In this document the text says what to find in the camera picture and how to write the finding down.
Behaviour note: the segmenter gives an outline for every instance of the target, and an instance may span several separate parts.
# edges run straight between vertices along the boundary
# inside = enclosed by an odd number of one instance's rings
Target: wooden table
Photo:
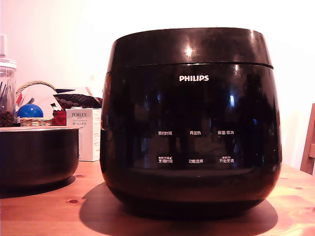
[[[242,216],[212,221],[130,215],[103,182],[99,162],[80,162],[74,175],[49,192],[2,196],[1,236],[315,236],[315,178],[286,165],[267,200]]]

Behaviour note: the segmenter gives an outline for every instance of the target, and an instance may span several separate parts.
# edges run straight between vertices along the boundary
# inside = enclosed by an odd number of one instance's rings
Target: white box
[[[79,160],[98,161],[100,150],[100,108],[66,109],[67,125],[79,129]]]

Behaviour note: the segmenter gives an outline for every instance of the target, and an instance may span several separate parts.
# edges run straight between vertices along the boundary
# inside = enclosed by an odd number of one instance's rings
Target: glass jar
[[[15,126],[16,62],[0,59],[0,127]]]

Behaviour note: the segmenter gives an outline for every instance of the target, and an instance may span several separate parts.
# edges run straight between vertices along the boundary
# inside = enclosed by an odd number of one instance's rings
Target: cooking pot
[[[0,187],[19,189],[65,180],[79,164],[79,128],[0,128]]]
[[[100,164],[127,206],[167,216],[238,214],[266,199],[281,163],[277,92],[261,33],[163,29],[114,42]]]

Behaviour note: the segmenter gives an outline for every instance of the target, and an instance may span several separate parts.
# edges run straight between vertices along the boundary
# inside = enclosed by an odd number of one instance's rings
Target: coffee beans
[[[11,112],[0,114],[0,127],[12,127],[14,124],[14,115]]]

